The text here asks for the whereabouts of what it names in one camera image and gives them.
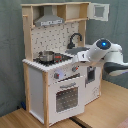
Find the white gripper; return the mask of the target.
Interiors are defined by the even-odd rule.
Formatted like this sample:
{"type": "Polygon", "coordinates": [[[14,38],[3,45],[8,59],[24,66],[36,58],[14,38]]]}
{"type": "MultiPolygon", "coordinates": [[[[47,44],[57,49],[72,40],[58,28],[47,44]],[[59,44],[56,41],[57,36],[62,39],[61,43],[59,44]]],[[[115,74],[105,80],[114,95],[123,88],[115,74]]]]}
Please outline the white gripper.
{"type": "Polygon", "coordinates": [[[80,51],[78,52],[72,59],[73,63],[77,62],[88,62],[89,59],[87,58],[87,52],[86,51],[80,51]]]}

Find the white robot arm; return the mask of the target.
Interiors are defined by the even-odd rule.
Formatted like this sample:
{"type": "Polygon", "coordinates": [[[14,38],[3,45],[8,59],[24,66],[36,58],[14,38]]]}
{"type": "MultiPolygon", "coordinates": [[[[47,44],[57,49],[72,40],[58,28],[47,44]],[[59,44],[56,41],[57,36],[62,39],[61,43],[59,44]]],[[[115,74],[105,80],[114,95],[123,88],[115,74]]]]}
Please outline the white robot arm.
{"type": "Polygon", "coordinates": [[[74,63],[103,63],[105,72],[111,76],[118,76],[128,72],[128,62],[123,62],[122,47],[108,39],[98,39],[86,51],[79,51],[73,57],[74,63]]]}

